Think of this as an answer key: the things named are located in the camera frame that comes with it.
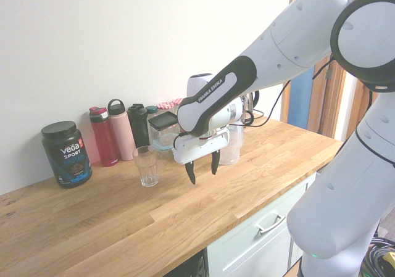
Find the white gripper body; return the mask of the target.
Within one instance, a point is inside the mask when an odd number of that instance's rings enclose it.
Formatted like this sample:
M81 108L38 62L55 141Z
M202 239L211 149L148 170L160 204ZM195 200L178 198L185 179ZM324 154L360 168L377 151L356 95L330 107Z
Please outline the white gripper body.
M184 165L227 147L229 139L228 128L218 130L208 139L201 139L189 134L180 136L175 140L173 156L177 163Z

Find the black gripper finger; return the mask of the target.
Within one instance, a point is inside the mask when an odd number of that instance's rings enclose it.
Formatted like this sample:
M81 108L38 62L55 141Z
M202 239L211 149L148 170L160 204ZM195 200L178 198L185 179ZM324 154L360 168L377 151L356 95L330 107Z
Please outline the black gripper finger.
M212 161L211 161L211 172L213 175L217 173L219 161L220 161L220 150L216 150L212 153Z
M190 161L188 163L185 163L185 170L186 170L186 173L189 177L190 182L192 182L195 185L196 184L196 176L194 174L194 162Z

